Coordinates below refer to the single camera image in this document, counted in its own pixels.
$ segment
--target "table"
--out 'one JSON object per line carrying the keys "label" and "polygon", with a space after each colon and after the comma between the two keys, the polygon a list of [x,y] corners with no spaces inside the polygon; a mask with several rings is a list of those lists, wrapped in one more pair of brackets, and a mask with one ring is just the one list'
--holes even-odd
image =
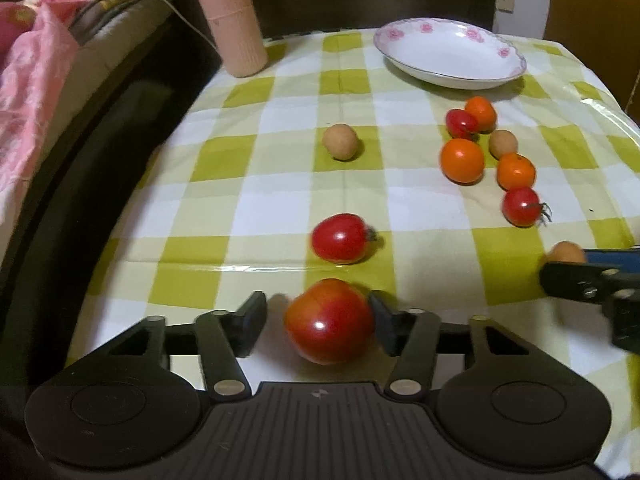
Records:
{"label": "table", "polygon": [[[382,381],[394,361],[379,350],[319,368],[284,337],[287,301],[333,276],[445,321],[491,316],[538,345],[609,399],[612,429],[598,463],[616,476],[640,470],[640,360],[607,343],[597,306],[545,298],[537,282],[540,258],[560,240],[585,248],[639,241],[640,131],[563,46],[507,39],[526,57],[526,75],[476,93],[494,102],[498,127],[515,133],[538,168],[535,189],[553,223],[517,229],[503,218],[488,136],[479,141],[479,184],[457,186],[441,174],[444,115],[469,92],[399,72],[370,30],[275,41],[258,75],[216,74],[151,161],[95,269],[70,359],[144,316],[191,322],[263,290],[270,321],[242,362],[254,388],[260,380]],[[338,122],[363,142],[351,162],[320,144]],[[375,256],[334,266],[310,252],[310,230],[339,212],[380,232]],[[173,366],[201,384],[193,358],[175,356]],[[436,385],[459,366],[456,356],[442,358]]]}

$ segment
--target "yellow and white checkered tablecloth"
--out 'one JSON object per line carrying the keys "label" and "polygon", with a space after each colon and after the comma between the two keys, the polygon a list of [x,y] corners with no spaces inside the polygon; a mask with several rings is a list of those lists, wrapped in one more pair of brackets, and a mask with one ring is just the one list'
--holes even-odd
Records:
{"label": "yellow and white checkered tablecloth", "polygon": [[[383,380],[393,360],[372,351],[341,368],[299,359],[282,334],[287,299],[335,276],[382,289],[404,304],[465,322],[485,314],[540,346],[606,394],[613,408],[599,464],[612,475],[640,470],[640,360],[612,348],[596,306],[544,298],[540,258],[569,239],[585,248],[640,241],[640,132],[599,79],[569,51],[508,38],[527,59],[525,76],[476,92],[491,99],[498,127],[516,134],[538,168],[535,185],[553,223],[510,226],[500,212],[496,161],[460,187],[438,168],[449,138],[444,116],[466,91],[396,70],[372,31],[315,34],[271,43],[271,63],[236,80],[213,78],[150,165],[111,234],[79,318],[78,358],[144,316],[190,322],[233,310],[253,290],[270,299],[270,322],[241,365],[260,380]],[[320,143],[348,123],[364,143],[352,162]],[[382,235],[374,257],[334,266],[309,250],[308,233],[339,212]],[[442,382],[455,357],[443,358]],[[197,361],[174,358],[194,384]]]}

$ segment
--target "white bowl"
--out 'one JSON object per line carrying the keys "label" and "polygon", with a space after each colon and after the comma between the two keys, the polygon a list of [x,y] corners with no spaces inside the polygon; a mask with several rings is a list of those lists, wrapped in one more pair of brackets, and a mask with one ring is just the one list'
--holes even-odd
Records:
{"label": "white bowl", "polygon": [[442,18],[387,23],[373,38],[400,70],[448,88],[481,90],[519,78],[527,69],[512,44],[484,28]]}

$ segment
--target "wooden door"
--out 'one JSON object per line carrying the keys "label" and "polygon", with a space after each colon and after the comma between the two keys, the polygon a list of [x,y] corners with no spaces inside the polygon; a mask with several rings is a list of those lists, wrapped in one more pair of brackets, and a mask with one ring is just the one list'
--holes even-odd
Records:
{"label": "wooden door", "polygon": [[640,0],[551,0],[545,39],[564,44],[625,107],[640,70]]}

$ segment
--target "pink cylinder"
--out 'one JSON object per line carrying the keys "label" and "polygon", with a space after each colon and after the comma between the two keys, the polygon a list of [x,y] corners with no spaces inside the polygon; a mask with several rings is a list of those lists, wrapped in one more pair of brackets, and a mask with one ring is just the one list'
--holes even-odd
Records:
{"label": "pink cylinder", "polygon": [[251,0],[199,0],[222,63],[234,77],[260,72],[267,64]]}

